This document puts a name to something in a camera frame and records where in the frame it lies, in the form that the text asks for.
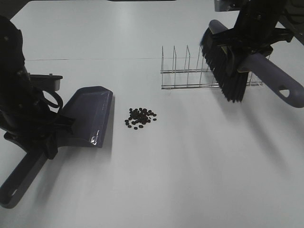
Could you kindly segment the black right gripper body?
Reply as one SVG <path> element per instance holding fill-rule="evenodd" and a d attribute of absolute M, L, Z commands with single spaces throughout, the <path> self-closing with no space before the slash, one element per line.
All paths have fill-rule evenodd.
<path fill-rule="evenodd" d="M 269 56 L 273 52 L 272 44 L 291 42 L 294 33 L 288 28 L 273 28 L 270 33 L 245 31 L 238 28 L 218 26 L 211 28 L 211 53 L 224 57 L 247 57 L 260 53 Z"/>

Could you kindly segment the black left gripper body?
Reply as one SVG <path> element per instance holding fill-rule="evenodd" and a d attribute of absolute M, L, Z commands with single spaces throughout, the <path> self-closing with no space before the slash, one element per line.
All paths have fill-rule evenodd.
<path fill-rule="evenodd" d="M 62 115 L 63 100 L 57 91 L 44 91 L 30 79 L 0 81 L 0 127 L 25 151 L 43 151 L 43 140 L 59 132 L 72 134 L 72 118 Z"/>

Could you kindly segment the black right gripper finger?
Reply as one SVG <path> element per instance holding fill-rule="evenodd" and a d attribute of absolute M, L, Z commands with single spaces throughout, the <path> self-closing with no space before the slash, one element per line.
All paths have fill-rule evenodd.
<path fill-rule="evenodd" d="M 249 55 L 248 50 L 243 48 L 224 46 L 226 62 L 224 65 L 224 76 L 235 76 L 237 73 L 248 73 L 248 69 L 241 69 L 241 63 Z"/>

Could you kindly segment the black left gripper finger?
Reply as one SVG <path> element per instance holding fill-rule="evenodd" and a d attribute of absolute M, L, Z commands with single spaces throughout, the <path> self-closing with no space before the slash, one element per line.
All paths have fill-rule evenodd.
<path fill-rule="evenodd" d="M 43 140 L 43 151 L 45 156 L 52 160 L 58 153 L 57 134 L 52 133 Z"/>

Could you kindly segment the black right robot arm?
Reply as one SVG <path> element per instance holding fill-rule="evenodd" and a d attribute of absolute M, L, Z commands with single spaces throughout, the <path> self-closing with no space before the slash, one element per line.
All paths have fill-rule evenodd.
<path fill-rule="evenodd" d="M 291 42 L 294 33 L 276 27 L 286 3 L 286 0 L 248 0 L 242 4 L 233 28 L 211 30 L 215 45 L 227 48 L 228 77 L 237 72 L 248 55 L 269 52 L 271 45 L 279 41 Z"/>

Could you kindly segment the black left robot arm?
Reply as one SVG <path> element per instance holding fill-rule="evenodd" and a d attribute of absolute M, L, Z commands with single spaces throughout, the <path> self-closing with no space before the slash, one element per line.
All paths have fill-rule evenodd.
<path fill-rule="evenodd" d="M 56 93 L 61 76 L 31 75 L 25 68 L 20 29 L 0 18 L 0 127 L 24 150 L 41 146 L 48 159 L 58 152 L 57 133 L 72 132 Z"/>

